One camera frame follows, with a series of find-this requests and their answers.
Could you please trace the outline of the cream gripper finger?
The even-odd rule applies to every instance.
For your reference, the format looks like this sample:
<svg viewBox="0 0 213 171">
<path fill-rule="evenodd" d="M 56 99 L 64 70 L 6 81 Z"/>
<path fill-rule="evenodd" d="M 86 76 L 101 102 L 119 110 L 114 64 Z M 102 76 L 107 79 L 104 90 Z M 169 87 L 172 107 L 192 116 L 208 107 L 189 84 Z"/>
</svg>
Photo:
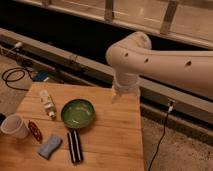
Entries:
<svg viewBox="0 0 213 171">
<path fill-rule="evenodd" d="M 115 103 L 120 98 L 120 95 L 116 92 L 112 92 L 111 103 Z"/>
</svg>

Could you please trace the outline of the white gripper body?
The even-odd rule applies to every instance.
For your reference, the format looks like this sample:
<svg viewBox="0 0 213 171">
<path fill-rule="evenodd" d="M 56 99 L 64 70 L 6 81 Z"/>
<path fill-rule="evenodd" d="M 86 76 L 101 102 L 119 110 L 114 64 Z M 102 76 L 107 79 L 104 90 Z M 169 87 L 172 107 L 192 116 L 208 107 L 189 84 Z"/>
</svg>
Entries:
<svg viewBox="0 0 213 171">
<path fill-rule="evenodd" d="M 137 94 L 139 92 L 139 76 L 116 71 L 113 79 L 113 88 L 119 95 L 130 93 Z"/>
</svg>

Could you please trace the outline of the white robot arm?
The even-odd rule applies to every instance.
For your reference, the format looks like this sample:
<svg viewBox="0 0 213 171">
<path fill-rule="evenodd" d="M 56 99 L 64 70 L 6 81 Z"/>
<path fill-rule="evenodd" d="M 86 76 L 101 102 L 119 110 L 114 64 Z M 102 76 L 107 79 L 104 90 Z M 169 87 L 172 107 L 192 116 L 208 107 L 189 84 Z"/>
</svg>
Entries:
<svg viewBox="0 0 213 171">
<path fill-rule="evenodd" d="M 144 76 L 213 101 L 213 51 L 153 50 L 145 33 L 134 32 L 112 44 L 106 60 L 119 92 L 133 92 Z"/>
</svg>

